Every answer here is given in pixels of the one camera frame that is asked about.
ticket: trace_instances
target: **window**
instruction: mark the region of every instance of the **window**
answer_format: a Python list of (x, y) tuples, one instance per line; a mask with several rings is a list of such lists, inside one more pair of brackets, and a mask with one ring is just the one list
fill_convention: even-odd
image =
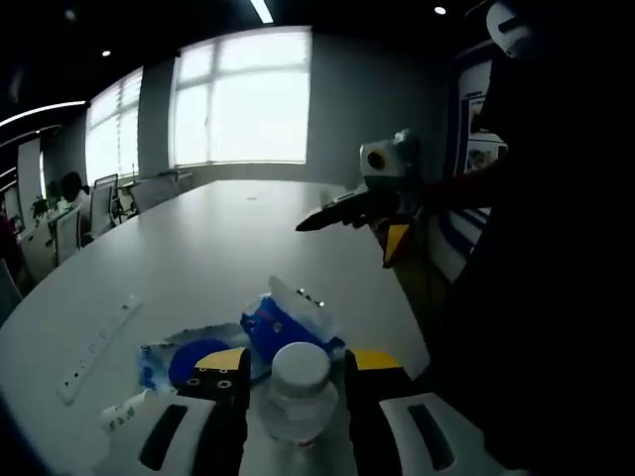
[(44, 179), (44, 153), (40, 152), (40, 194), (44, 200), (47, 199), (47, 183)]
[(277, 28), (182, 50), (173, 166), (307, 160), (311, 33)]
[(118, 80), (95, 97), (86, 118), (86, 176), (88, 184), (139, 171), (137, 119), (143, 68)]

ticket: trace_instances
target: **power outlet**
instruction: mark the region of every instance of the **power outlet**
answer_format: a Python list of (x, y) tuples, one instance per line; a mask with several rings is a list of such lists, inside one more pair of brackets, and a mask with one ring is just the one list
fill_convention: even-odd
[(64, 372), (63, 378), (58, 384), (58, 394), (65, 405), (72, 404), (81, 383), (94, 363), (139, 307), (141, 307), (141, 302), (136, 297), (129, 296), (114, 312), (108, 315), (97, 334), (83, 347), (76, 363)]

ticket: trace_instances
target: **gray wall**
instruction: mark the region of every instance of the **gray wall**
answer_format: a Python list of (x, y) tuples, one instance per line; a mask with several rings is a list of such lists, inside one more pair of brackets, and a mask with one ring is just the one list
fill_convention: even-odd
[(86, 183), (86, 111), (62, 127), (44, 146), (44, 177), (58, 185), (63, 176), (77, 172)]
[[(142, 176), (168, 168), (169, 110), (174, 61), (144, 68), (139, 104), (139, 169)], [(309, 141), (305, 165), (238, 164), (186, 169), (192, 185), (216, 179), (282, 179), (358, 185), (359, 147), (411, 127), (423, 140), (423, 172), (441, 170), (445, 149), (445, 71), (423, 59), (379, 46), (315, 34), (313, 37)], [(84, 123), (55, 138), (45, 151), (45, 171), (85, 177)]]
[(25, 228), (31, 229), (36, 225), (31, 205), (38, 195), (42, 194), (40, 191), (40, 139), (34, 139), (18, 148), (18, 192)]
[(139, 171), (155, 176), (170, 166), (170, 91), (175, 60), (144, 67), (139, 93)]

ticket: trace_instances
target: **white table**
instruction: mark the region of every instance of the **white table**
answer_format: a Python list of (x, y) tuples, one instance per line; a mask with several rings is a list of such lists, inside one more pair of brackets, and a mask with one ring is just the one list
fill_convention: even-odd
[[(411, 377), (421, 373), (426, 345), (394, 273), (382, 269), (372, 233), (339, 224), (295, 231), (320, 196), (342, 192), (316, 183), (216, 181), (125, 222), (64, 262), (0, 329), (2, 397), (34, 449), (55, 471), (92, 466), (108, 450), (101, 410), (140, 391), (139, 346), (185, 327), (237, 321), (245, 302), (267, 291), (271, 274), (324, 300), (348, 345), (386, 349)], [(66, 407), (56, 393), (64, 371), (105, 310), (131, 294), (141, 309)], [(275, 464), (253, 407), (244, 475)]]

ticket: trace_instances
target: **person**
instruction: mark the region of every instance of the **person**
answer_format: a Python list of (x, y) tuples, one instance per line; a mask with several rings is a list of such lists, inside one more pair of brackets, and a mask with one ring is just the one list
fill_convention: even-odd
[(11, 278), (13, 278), (14, 283), (18, 283), (24, 259), (16, 240), (15, 229), (7, 218), (4, 200), (2, 200), (2, 209), (0, 209), (0, 260), (6, 262)]
[[(596, 257), (584, 244), (602, 240), (599, 227), (582, 236), (579, 226), (601, 200), (602, 167), (591, 151), (610, 116), (591, 117), (580, 101), (601, 86), (566, 38), (550, 38), (550, 49), (526, 60), (494, 58), (480, 120), (508, 152), (422, 190), (432, 214), (491, 212), (439, 316), (424, 325), (431, 365), (419, 390), (480, 427), (507, 467), (537, 471), (571, 469), (600, 444), (579, 408), (592, 405), (584, 316), (601, 308), (600, 286), (589, 279)], [(582, 139), (583, 131), (593, 134)]]
[(60, 183), (62, 196), (73, 208), (79, 207), (81, 235), (90, 231), (90, 188), (81, 183), (77, 172), (66, 174)]

